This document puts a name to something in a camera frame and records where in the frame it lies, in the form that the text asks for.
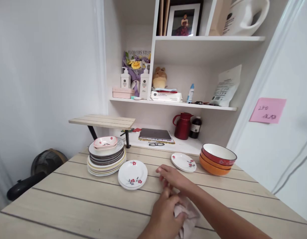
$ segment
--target white pitcher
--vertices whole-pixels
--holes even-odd
[[[223,36],[251,36],[260,27],[269,11],[269,0],[237,0],[230,7],[230,13],[223,30]],[[253,17],[261,12],[251,26]]]

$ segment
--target dark bottle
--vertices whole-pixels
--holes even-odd
[[[202,125],[202,121],[200,119],[200,116],[197,116],[193,121],[189,133],[190,138],[198,138],[199,131],[200,131],[200,125]]]

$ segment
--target flower bouquet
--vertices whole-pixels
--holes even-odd
[[[139,96],[140,75],[146,68],[145,64],[150,63],[151,53],[148,57],[141,55],[129,56],[128,52],[124,52],[123,67],[128,69],[128,74],[131,76],[132,89],[135,90],[135,96]]]

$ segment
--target plush bunny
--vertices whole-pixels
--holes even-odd
[[[167,74],[165,72],[165,68],[163,67],[162,69],[160,69],[160,67],[157,67],[155,73],[153,74],[153,86],[155,88],[164,89],[166,87],[166,83]]]

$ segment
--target black metal bracket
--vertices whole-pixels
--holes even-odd
[[[128,130],[125,130],[125,134],[126,134],[126,148],[130,148],[131,145],[129,144],[129,132],[128,132]]]
[[[91,135],[93,136],[94,140],[96,140],[96,139],[97,139],[97,135],[96,135],[96,133],[95,133],[94,127],[88,125],[88,129],[89,129]],[[124,134],[126,134],[126,148],[130,148],[131,145],[129,144],[129,131],[128,131],[128,130],[125,130],[125,132],[124,132],[122,135],[124,135]]]
[[[94,127],[88,125],[88,129],[89,129],[91,135],[93,136],[94,140],[96,140],[97,139],[97,135],[95,133]]]

